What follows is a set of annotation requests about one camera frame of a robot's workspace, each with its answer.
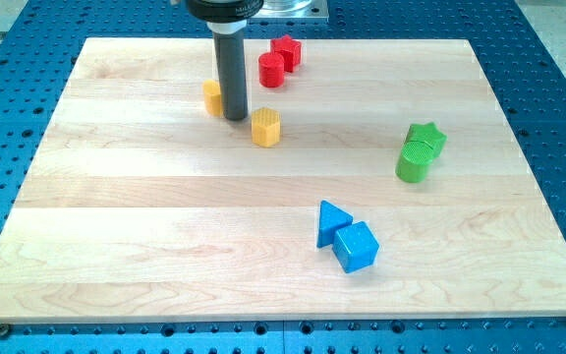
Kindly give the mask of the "clear acrylic robot base plate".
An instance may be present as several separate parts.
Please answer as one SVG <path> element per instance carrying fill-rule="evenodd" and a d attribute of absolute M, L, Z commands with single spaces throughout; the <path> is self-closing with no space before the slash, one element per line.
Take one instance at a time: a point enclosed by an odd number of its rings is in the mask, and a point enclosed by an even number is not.
<path fill-rule="evenodd" d="M 254 15 L 260 20 L 317 20 L 329 18 L 327 0 L 265 0 Z"/>

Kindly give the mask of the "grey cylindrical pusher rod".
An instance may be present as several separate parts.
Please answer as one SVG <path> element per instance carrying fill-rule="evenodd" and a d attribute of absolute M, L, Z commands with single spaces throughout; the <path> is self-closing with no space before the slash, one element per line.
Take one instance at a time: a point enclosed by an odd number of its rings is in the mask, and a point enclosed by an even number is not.
<path fill-rule="evenodd" d="M 241 121 L 248 115 L 244 48 L 246 24 L 246 20 L 207 23 L 213 37 L 223 116 L 231 121 Z"/>

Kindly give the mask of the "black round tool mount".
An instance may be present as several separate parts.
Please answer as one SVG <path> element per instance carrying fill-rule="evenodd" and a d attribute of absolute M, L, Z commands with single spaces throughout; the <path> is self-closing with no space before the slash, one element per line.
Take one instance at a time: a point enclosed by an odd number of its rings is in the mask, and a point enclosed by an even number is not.
<path fill-rule="evenodd" d="M 234 23 L 247 20 L 263 7 L 263 0 L 186 0 L 186 8 L 199 20 L 210 23 Z"/>

